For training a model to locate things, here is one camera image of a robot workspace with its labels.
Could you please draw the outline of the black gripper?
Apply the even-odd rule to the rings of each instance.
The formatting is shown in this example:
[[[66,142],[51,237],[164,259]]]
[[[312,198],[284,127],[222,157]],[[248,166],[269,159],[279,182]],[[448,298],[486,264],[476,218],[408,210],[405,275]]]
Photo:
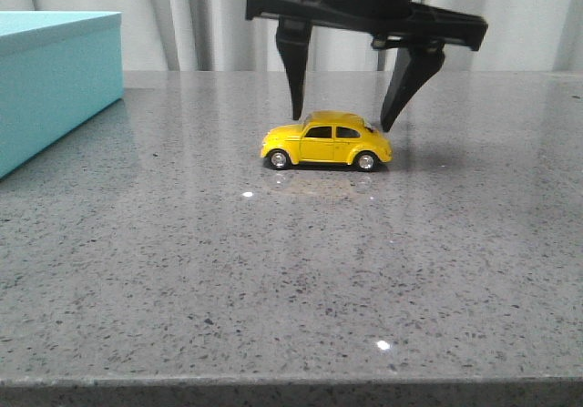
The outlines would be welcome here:
[[[443,45],[477,51],[487,30],[480,16],[412,0],[247,0],[245,18],[255,17],[279,18],[276,46],[288,79],[294,120],[302,115],[312,25],[367,33],[376,50],[399,48],[380,115],[384,132],[441,69]]]

